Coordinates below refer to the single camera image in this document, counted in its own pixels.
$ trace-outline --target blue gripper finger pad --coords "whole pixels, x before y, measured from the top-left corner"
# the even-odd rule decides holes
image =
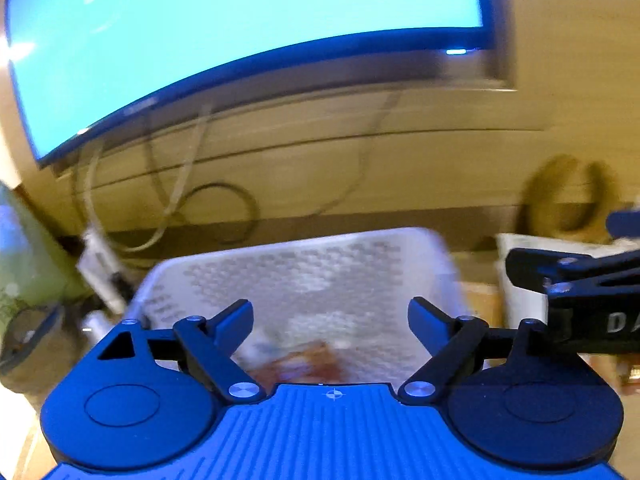
[[[259,404],[226,410],[213,433],[182,457],[153,470],[112,475],[118,480],[621,478],[606,464],[537,474],[490,462],[459,442],[435,408],[401,404],[386,384],[282,384]],[[46,480],[109,476],[61,464]]]

